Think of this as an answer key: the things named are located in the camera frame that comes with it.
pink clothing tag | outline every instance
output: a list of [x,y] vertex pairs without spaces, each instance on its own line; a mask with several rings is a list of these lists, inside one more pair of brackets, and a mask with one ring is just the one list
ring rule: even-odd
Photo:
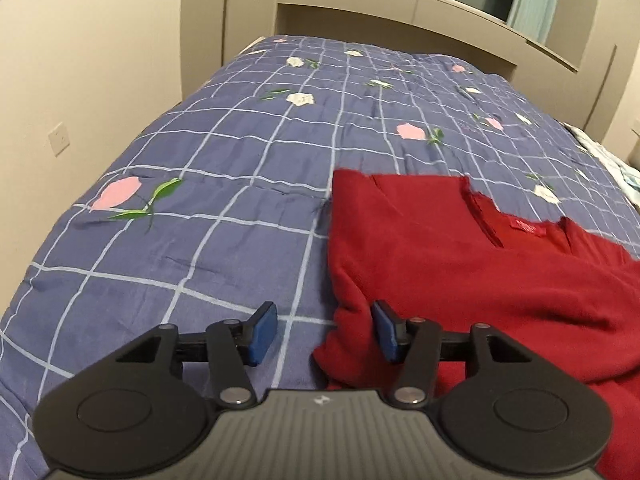
[[542,227],[539,225],[532,225],[529,222],[524,220],[520,220],[519,218],[510,218],[510,225],[514,229],[520,229],[520,231],[524,231],[526,233],[536,235],[536,236],[546,236],[546,227]]

silver screw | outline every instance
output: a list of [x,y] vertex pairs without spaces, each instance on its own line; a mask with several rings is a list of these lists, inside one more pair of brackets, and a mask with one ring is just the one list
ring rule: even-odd
[[244,404],[248,400],[251,400],[251,392],[246,388],[240,388],[238,386],[225,388],[220,392],[220,400],[227,404]]
[[417,404],[427,398],[427,394],[420,388],[414,388],[413,386],[403,386],[398,388],[394,393],[394,397],[403,404]]

wall outlet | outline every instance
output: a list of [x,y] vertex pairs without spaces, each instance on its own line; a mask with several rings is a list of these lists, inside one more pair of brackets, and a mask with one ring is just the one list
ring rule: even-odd
[[49,134],[49,143],[55,156],[64,152],[69,144],[71,144],[69,141],[69,134],[64,123],[60,123],[51,131]]

red garment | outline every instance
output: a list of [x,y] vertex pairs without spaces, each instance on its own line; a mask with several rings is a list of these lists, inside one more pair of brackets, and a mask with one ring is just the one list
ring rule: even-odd
[[[486,322],[607,401],[614,432],[599,470],[609,480],[640,479],[640,262],[621,246],[569,218],[500,213],[468,178],[338,170],[328,259],[337,329],[314,357],[332,380],[393,383],[398,368],[373,335],[374,300],[449,331]],[[463,373],[441,364],[438,392]]]

bed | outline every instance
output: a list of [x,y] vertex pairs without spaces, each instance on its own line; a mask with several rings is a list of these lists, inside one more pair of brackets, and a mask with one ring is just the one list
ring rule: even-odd
[[[46,471],[30,419],[43,395],[162,322],[199,332],[274,301],[278,335],[249,370],[258,394],[322,387],[310,354],[336,307],[335,168],[468,174],[505,212],[569,216],[640,254],[638,214],[609,173],[500,76],[449,56],[266,38],[133,140],[34,256],[0,323],[0,478]],[[135,196],[92,210],[131,176]],[[152,217],[109,218],[162,186],[173,192]],[[206,393],[206,366],[185,380]]]

